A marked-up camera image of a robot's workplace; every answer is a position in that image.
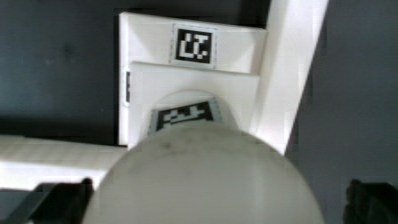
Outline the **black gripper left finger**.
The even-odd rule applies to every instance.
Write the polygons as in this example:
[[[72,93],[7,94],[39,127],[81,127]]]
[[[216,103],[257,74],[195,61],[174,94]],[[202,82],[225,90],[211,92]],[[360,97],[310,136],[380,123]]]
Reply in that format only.
[[[0,188],[0,224],[81,224],[92,193],[88,178],[31,190]]]

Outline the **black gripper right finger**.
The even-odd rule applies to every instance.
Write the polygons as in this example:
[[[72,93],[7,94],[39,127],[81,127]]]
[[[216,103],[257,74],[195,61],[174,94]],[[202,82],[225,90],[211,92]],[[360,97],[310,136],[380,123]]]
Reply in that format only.
[[[398,224],[398,189],[389,183],[350,181],[342,224]]]

